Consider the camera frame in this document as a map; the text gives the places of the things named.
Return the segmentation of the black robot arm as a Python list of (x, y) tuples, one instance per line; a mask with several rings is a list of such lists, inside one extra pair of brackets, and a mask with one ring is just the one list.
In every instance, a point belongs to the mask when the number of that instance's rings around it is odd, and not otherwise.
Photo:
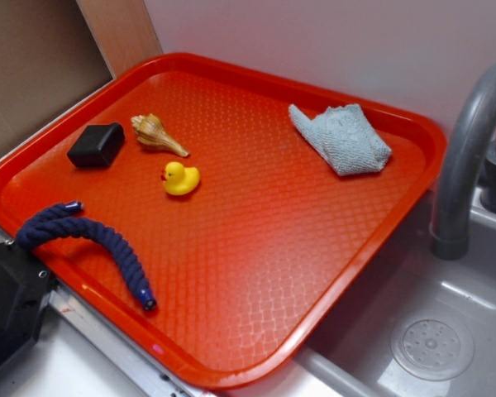
[(38, 342), (55, 277), (29, 251), (0, 243), (0, 374)]

